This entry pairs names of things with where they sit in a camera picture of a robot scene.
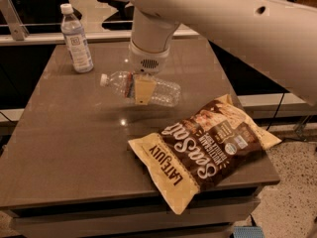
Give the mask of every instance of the plastic water bottle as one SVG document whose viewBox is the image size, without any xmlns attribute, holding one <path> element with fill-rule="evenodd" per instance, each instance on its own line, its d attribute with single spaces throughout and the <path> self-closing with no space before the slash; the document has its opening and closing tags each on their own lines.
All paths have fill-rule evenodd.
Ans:
<svg viewBox="0 0 317 238">
<path fill-rule="evenodd" d="M 73 67 L 79 73 L 88 72 L 93 68 L 93 63 L 84 29 L 73 14 L 71 4 L 61 4 L 60 9 L 63 14 L 60 28 L 71 55 Z"/>
<path fill-rule="evenodd" d="M 111 75 L 102 74 L 100 85 L 109 86 L 114 93 L 125 98 L 135 98 L 135 76 L 128 71 L 117 71 Z M 149 104 L 173 107 L 176 106 L 180 96 L 180 86 L 174 82 L 146 75 L 146 78 L 154 80 L 157 84 Z"/>
</svg>

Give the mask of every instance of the chip bag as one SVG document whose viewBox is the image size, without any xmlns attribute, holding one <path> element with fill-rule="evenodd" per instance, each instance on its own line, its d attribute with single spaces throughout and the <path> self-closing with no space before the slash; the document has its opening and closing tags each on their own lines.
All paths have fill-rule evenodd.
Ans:
<svg viewBox="0 0 317 238">
<path fill-rule="evenodd" d="M 230 95 L 158 133 L 129 141 L 176 214 L 183 212 L 195 194 L 229 175 L 249 153 L 278 143 L 278 138 L 235 107 Z"/>
</svg>

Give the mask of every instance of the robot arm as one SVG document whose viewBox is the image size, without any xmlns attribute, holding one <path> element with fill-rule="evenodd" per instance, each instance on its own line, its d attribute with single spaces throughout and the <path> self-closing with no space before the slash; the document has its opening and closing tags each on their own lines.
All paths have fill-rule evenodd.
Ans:
<svg viewBox="0 0 317 238">
<path fill-rule="evenodd" d="M 307 103 L 317 103 L 317 9 L 280 0 L 130 0 L 140 71 L 164 66 L 184 24 Z"/>
</svg>

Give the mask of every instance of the gray table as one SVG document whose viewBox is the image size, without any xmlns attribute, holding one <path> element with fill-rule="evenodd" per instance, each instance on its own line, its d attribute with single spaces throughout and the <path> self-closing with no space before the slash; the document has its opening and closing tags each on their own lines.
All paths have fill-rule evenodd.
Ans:
<svg viewBox="0 0 317 238">
<path fill-rule="evenodd" d="M 168 232 L 200 237 L 201 228 L 208 237 L 228 237 L 228 223 L 245 219 L 260 203 L 261 189 L 279 182 L 265 152 L 255 153 L 176 216 L 127 143 L 191 116 L 223 94 L 232 94 L 239 105 L 208 42 L 172 41 L 159 77 L 180 84 L 175 108 L 134 106 L 99 86 L 101 73 L 130 69 L 128 43 L 90 49 L 94 69 L 77 74 L 66 47 L 55 48 L 0 158 L 0 210 L 15 217 L 13 228 L 41 238 L 135 232 L 143 237 L 145 230 L 155 237 L 151 230 L 158 229 L 166 229 L 165 237 Z M 170 230 L 186 226 L 197 228 Z"/>
</svg>

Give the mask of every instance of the white label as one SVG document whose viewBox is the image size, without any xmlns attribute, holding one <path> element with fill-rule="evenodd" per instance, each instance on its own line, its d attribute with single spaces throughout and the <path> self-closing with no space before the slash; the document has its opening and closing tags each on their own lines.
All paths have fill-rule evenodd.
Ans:
<svg viewBox="0 0 317 238">
<path fill-rule="evenodd" d="M 241 149 L 248 147 L 248 143 L 241 136 L 236 137 L 235 141 Z"/>
<path fill-rule="evenodd" d="M 89 49 L 86 46 L 87 41 L 81 34 L 66 35 L 65 37 L 74 67 L 76 69 L 87 68 L 91 60 Z"/>
</svg>

